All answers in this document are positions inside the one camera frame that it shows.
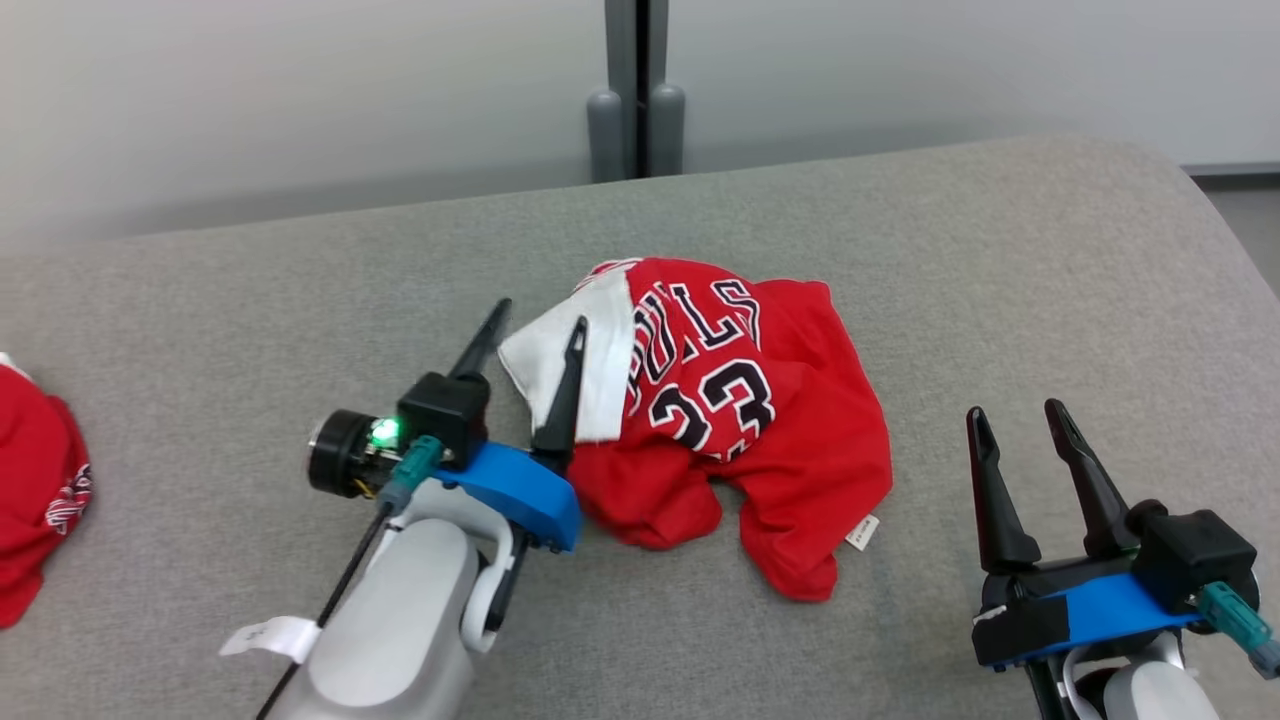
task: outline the teal connector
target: teal connector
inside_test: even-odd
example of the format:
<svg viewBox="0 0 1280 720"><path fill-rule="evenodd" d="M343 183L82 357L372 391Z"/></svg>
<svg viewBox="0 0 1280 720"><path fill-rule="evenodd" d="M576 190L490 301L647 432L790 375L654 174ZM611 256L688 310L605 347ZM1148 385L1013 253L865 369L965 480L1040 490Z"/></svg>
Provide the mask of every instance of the teal connector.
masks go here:
<svg viewBox="0 0 1280 720"><path fill-rule="evenodd" d="M1271 639L1271 625L1226 583L1210 583L1196 597L1196 609L1210 625L1235 641L1258 673L1272 679L1280 673L1280 643Z"/></svg>
<svg viewBox="0 0 1280 720"><path fill-rule="evenodd" d="M390 515L396 516L408 507L413 491L435 474L444 457L444 445L430 436L415 439L403 459L392 468L392 479L378 491L378 505L389 503Z"/></svg>

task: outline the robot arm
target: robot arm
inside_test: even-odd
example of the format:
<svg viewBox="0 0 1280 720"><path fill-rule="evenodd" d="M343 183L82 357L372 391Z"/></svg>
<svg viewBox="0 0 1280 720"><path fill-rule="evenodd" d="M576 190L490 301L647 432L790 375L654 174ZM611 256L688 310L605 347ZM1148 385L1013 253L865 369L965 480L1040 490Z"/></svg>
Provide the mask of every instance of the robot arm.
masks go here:
<svg viewBox="0 0 1280 720"><path fill-rule="evenodd" d="M1084 514L1084 557L1041 562L1000 474L1000 447L980 407L969 411L978 547L987 580L973 621L978 662L1024 667L1046 720L1215 720L1184 669L1181 630L1224 632L1267 679L1280 644L1258 618L1257 551L1208 510L1133 510L1057 400L1044 414ZM1121 669L1078 671L1126 659Z"/></svg>
<svg viewBox="0 0 1280 720"><path fill-rule="evenodd" d="M568 338L556 402L526 454L489 442L484 425L489 384L480 368L509 306L494 307L448 375L424 375L394 418L339 410L317 429L312 487L374 497L379 510L315 623L276 618L224 646L223 655L257 647L294 660L260 719L453 717L502 628L527 551L573 548L581 516L564 474L586 322ZM360 583L333 614L378 533ZM477 541L494 550L485 555Z"/></svg>

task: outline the green led light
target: green led light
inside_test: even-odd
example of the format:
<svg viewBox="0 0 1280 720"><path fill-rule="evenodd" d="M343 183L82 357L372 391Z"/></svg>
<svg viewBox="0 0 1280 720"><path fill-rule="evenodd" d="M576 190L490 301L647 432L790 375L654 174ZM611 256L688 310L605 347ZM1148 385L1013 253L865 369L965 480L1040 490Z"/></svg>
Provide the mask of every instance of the green led light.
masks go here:
<svg viewBox="0 0 1280 720"><path fill-rule="evenodd" d="M396 418L378 420L369 432L369 439L378 447L394 447L399 439L399 420Z"/></svg>

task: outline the white wall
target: white wall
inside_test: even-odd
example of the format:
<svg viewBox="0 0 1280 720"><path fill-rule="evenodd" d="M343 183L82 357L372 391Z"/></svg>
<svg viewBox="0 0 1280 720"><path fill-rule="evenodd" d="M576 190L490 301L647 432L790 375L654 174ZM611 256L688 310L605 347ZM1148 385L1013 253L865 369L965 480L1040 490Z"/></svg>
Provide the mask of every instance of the white wall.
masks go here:
<svg viewBox="0 0 1280 720"><path fill-rule="evenodd" d="M1027 132L1280 160L1274 0L669 0L685 170Z"/></svg>
<svg viewBox="0 0 1280 720"><path fill-rule="evenodd" d="M0 0L0 242L589 182L593 0Z"/></svg>

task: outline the jersey tag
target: jersey tag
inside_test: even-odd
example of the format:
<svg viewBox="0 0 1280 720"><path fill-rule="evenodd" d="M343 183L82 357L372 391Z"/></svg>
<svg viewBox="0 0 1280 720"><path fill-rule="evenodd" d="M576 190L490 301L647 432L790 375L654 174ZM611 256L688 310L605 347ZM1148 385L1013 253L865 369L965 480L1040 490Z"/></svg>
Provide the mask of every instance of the jersey tag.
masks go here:
<svg viewBox="0 0 1280 720"><path fill-rule="evenodd" d="M859 551L864 551L867 550L867 543L870 542L872 539L872 534L876 532L876 528L878 527L879 527L879 518L874 515L868 515L863 518L861 523L858 523L858 527L854 528L852 532L845 536L845 542L856 547Z"/></svg>

